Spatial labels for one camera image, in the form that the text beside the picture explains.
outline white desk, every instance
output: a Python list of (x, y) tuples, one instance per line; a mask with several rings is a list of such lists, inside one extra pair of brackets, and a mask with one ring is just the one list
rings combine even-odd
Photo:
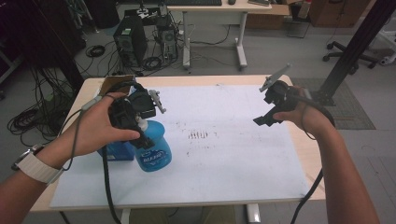
[(239, 24), (239, 36), (235, 39), (236, 51), (239, 58), (240, 68), (248, 66), (247, 59), (242, 45), (245, 24), (249, 12), (263, 12), (271, 9), (271, 6), (264, 7), (249, 4), (248, 0), (236, 0), (232, 6), (228, 5), (228, 0), (222, 0), (221, 7), (174, 7), (169, 6), (170, 11), (183, 12), (184, 29), (184, 49), (183, 66), (190, 68), (190, 39), (187, 36), (188, 25), (194, 24)]
[[(282, 77), (282, 79), (290, 83), (290, 80), (287, 77)], [(257, 85), (257, 84), (259, 84), (260, 85), (264, 81), (264, 76), (243, 76), (243, 78), (238, 77), (238, 76), (233, 76), (233, 77), (232, 76), (143, 77), (143, 78), (139, 78), (138, 81), (146, 88), (159, 87), (159, 86), (161, 86), (161, 87), (169, 87), (169, 86), (190, 86), (190, 87), (193, 87), (193, 86), (208, 86), (208, 85), (213, 86), (213, 85), (217, 85), (217, 84), (224, 84), (224, 85)], [(91, 100), (95, 91), (98, 89), (98, 87), (101, 85), (102, 82), (103, 82), (103, 80), (101, 78), (91, 78), (91, 79), (86, 80), (84, 82), (84, 85), (83, 85), (83, 87), (78, 95), (78, 98), (75, 101), (70, 113), (73, 113), (74, 111), (79, 109), (81, 107), (81, 105), (83, 105), (84, 103)], [(288, 128), (290, 129), (292, 142), (296, 148), (298, 157), (302, 163), (304, 174), (306, 177), (306, 182), (307, 182), (308, 186), (311, 186), (312, 182), (314, 181), (315, 177), (318, 174), (318, 171), (320, 170), (320, 158), (319, 158), (319, 153), (318, 153), (318, 146), (315, 141), (309, 140), (305, 136), (304, 132), (302, 132), (298, 128), (296, 128), (295, 125), (293, 125), (293, 124), (288, 125)], [(54, 191), (57, 188), (57, 184), (58, 184), (58, 182), (49, 186), (46, 189), (46, 191), (43, 193), (43, 195), (40, 197), (40, 199), (37, 201), (37, 203), (35, 204), (35, 206), (32, 208), (31, 211), (59, 211), (59, 210), (84, 210), (84, 209), (86, 210), (86, 209), (107, 208), (107, 206), (52, 208), (52, 207), (50, 207), (50, 202), (53, 198)], [(323, 184), (321, 184), (311, 199), (323, 200), (324, 198), (325, 198), (324, 187), (323, 187)], [(288, 199), (285, 198), (284, 200), (298, 201), (297, 199), (291, 199), (291, 198), (288, 198)], [(242, 201), (228, 202), (228, 203), (241, 203), (241, 202)], [(257, 201), (256, 198), (252, 198), (252, 199), (244, 199), (244, 201), (242, 203), (262, 203), (262, 201)], [(216, 204), (216, 203), (206, 202), (206, 203), (196, 203), (196, 204), (203, 205), (203, 204)], [(175, 206), (177, 206), (177, 205), (186, 205), (186, 203), (175, 204)], [(120, 207), (123, 207), (123, 208), (142, 207), (142, 204), (136, 204), (136, 205), (130, 204), (128, 206), (119, 206), (119, 208)]]

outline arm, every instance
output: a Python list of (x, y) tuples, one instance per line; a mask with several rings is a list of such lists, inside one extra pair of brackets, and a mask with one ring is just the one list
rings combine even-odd
[[(114, 97), (123, 95), (111, 94)], [(111, 126), (107, 110), (112, 103), (111, 97), (104, 97), (83, 115), (79, 125), (76, 156), (92, 153), (110, 142), (139, 137), (138, 132), (120, 130)], [(36, 156), (47, 165), (61, 169), (70, 159), (75, 131), (76, 122)], [(22, 223), (46, 186), (45, 183), (34, 180), (22, 171), (16, 172), (1, 183), (0, 223)]]
[(299, 103), (291, 112), (274, 114), (289, 120), (317, 139), (325, 182), (327, 216), (333, 223), (379, 223), (373, 203), (347, 151), (343, 137), (319, 111)]

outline white paper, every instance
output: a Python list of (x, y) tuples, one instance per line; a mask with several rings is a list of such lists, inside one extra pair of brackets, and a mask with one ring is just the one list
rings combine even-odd
[[(111, 161), (115, 205), (259, 203), (302, 198), (307, 185), (284, 123), (258, 126), (253, 119), (273, 105), (260, 86), (158, 87), (173, 159), (146, 173), (136, 161)], [(102, 158), (75, 158), (64, 172), (51, 207), (107, 206)]]

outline blue label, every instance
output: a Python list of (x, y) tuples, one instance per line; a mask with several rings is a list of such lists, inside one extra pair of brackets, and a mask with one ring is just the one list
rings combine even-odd
[(166, 152), (163, 150), (150, 150), (140, 155), (139, 160), (146, 166), (155, 166), (162, 162), (162, 159), (166, 158)]

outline hand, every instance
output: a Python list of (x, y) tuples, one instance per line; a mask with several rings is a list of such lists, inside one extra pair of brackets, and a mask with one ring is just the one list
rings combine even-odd
[[(114, 141), (128, 141), (136, 139), (140, 134), (133, 130), (114, 128), (110, 123), (108, 109), (114, 98), (125, 96), (121, 92), (111, 92), (104, 96), (97, 104), (82, 114), (78, 127), (75, 156), (92, 153), (108, 143)], [(60, 167), (71, 159), (78, 118), (57, 139), (51, 142), (37, 157), (47, 165)]]
[[(304, 88), (294, 86), (304, 96)], [(293, 122), (300, 129), (317, 136), (325, 129), (333, 128), (329, 119), (320, 111), (304, 102), (299, 102), (296, 108), (288, 112), (278, 112), (273, 115), (273, 119), (288, 120)]]

